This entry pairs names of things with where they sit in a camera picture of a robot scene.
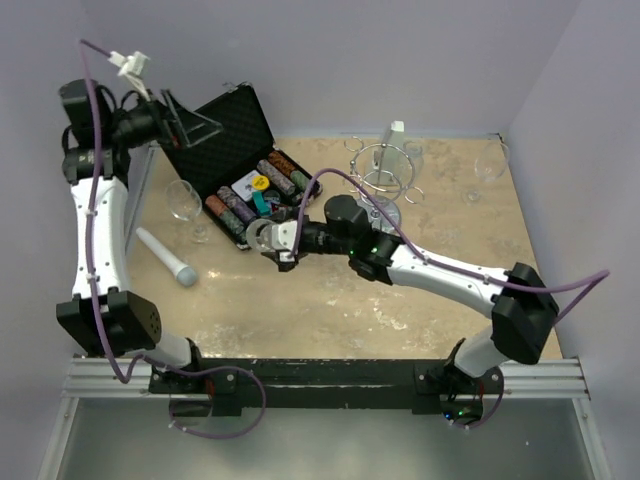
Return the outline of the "clear wine glass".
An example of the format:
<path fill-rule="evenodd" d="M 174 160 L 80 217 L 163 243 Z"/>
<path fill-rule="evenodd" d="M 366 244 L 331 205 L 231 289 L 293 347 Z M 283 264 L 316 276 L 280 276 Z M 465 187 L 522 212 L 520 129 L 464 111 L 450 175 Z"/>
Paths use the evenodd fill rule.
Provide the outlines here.
<path fill-rule="evenodd" d="M 203 209 L 202 200 L 194 187 L 188 181 L 178 179 L 167 185 L 165 194 L 171 214 L 190 225 L 193 242 L 206 243 L 208 241 L 207 226 L 198 221 Z"/>
<path fill-rule="evenodd" d="M 482 198 L 482 189 L 505 174 L 509 161 L 509 147 L 502 140 L 490 141 L 474 163 L 477 182 L 462 194 L 462 199 L 467 204 L 478 203 Z"/>

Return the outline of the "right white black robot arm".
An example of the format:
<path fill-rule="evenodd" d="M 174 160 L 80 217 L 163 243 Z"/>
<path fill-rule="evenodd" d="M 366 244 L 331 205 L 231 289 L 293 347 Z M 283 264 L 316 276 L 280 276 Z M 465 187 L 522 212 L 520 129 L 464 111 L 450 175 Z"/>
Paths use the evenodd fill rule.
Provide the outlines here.
<path fill-rule="evenodd" d="M 489 268 L 421 249 L 374 228 L 349 195 L 327 200 L 324 215 L 322 222 L 259 219 L 246 237 L 280 271 L 292 270 L 308 254 L 345 255 L 350 268 L 368 281 L 425 290 L 490 319 L 489 327 L 461 340 L 450 356 L 445 379 L 456 392 L 469 392 L 481 376 L 506 361 L 538 363 L 558 305 L 533 267 Z"/>

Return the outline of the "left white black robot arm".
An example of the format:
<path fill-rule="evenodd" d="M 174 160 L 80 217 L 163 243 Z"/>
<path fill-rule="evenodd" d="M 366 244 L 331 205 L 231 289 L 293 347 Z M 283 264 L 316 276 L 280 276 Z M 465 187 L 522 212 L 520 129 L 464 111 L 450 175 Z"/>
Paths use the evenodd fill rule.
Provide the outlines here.
<path fill-rule="evenodd" d="M 70 122 L 62 134 L 62 172 L 77 219 L 77 266 L 70 300 L 56 306 L 59 325 L 91 357 L 148 359 L 173 367 L 185 392 L 200 390 L 207 368 L 193 342 L 164 331 L 156 305 L 133 293 L 124 217 L 130 150 L 156 142 L 179 150 L 219 134 L 219 122 L 182 106 L 169 90 L 142 89 L 125 109 L 99 82 L 73 80 L 58 91 Z"/>

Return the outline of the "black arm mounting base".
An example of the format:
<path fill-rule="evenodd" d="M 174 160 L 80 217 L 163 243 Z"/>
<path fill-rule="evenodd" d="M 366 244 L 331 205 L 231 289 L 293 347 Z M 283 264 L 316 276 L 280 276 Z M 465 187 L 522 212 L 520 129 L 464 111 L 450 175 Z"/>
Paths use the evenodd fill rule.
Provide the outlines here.
<path fill-rule="evenodd" d="M 203 358 L 191 373 L 152 369 L 149 391 L 173 397 L 202 396 L 215 416 L 238 416 L 245 408 L 408 410 L 418 415 L 449 413 L 448 400 L 473 400 L 504 391 L 494 367 L 478 379 L 455 374 L 434 359 L 242 359 Z"/>

